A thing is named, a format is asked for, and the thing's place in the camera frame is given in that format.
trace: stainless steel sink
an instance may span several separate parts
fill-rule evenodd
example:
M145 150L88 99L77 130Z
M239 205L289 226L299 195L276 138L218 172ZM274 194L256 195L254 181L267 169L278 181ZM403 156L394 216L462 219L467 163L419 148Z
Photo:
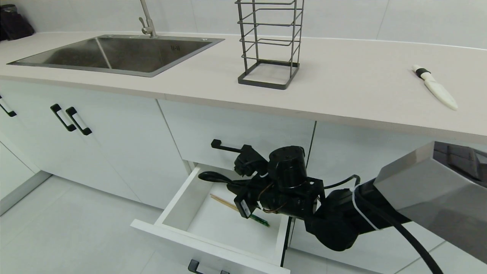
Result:
M102 35L9 64L154 77L223 40Z

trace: chopsticks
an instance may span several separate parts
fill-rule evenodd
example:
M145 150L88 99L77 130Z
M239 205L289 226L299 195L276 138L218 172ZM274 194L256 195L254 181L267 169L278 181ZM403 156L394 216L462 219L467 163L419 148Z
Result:
M220 198L220 197L218 197L218 196L216 196L214 194L210 194L210 196L213 199L215 199L216 201L218 201L218 202L226 205L227 207L229 207L229 208L231 208L231 209L233 209L235 211L238 211L237 206L235 206L234 204L231 204L231 203L227 202L226 200L223 200L222 198ZM252 214L252 215L250 215L249 218L251 218L252 220L254 220L254 221L258 222L258 223L263 224L266 227L270 227L269 223L266 220L264 220L264 219L262 219L260 217L257 217L257 216L255 216L255 215Z

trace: drawer handle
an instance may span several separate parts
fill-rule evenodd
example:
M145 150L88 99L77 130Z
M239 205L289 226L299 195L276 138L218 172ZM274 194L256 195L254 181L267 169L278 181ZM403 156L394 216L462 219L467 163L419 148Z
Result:
M1 104L0 104L0 107L3 109L3 111L10 117L14 117L14 116L17 116L17 113L15 113L15 111L7 111Z
M91 129L89 127L86 127L84 129L81 128L81 126L78 124L76 119L73 117L73 115L78 113L78 111L76 111L76 109L74 107L68 108L66 110L66 113L68 114L69 118L71 118L71 120L73 120L73 123L75 123L76 127L83 133L83 135L88 136L93 132L93 131L91 131Z
M51 106L51 110L53 111L54 115L56 115L56 117L59 119L59 121L61 121L62 125L66 128L67 131L71 132L71 131L74 131L76 130L76 127L75 125L71 124L71 125L67 125L62 119L61 117L59 117L59 114L57 114L58 111L61 110L61 107L58 105L58 104L54 104Z
M203 274L203 273L201 273L201 272L196 271L196 270L198 269L198 266L199 266L199 265L200 265L200 262L199 262L199 261L197 261L197 260L191 260L191 261L189 262L189 265L187 266L187 269L188 269L188 270L189 270L189 272L191 272L191 273ZM226 272L226 271L223 271L223 270L222 270L222 271L220 272L220 274L230 274L230 273L228 273L228 272Z
M211 147L236 153L242 153L241 149L222 146L222 141L218 139L213 139L213 141L211 142Z

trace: black bag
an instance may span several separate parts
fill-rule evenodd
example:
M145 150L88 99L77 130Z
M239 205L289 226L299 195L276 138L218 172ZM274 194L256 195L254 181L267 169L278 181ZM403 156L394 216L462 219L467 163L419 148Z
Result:
M1 40L16 40L35 33L29 22L17 13L13 4L0 6Z

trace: countertop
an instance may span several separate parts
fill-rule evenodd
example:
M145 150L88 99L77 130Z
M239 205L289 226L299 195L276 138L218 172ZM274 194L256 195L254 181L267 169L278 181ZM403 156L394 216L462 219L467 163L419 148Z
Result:
M40 33L15 41L3 41L0 43L0 79L87 88L487 144L487 50L481 49L376 40L303 38L300 70L286 90L237 83L237 77L244 72L244 62L240 57L242 44L239 36L232 35L179 34L225 40L153 78L6 65L102 34L121 33ZM261 58L276 58L278 53L283 54L262 49ZM281 56L289 58L290 53ZM429 92L423 80L411 71L413 64L431 71L456 99L458 111L447 108Z

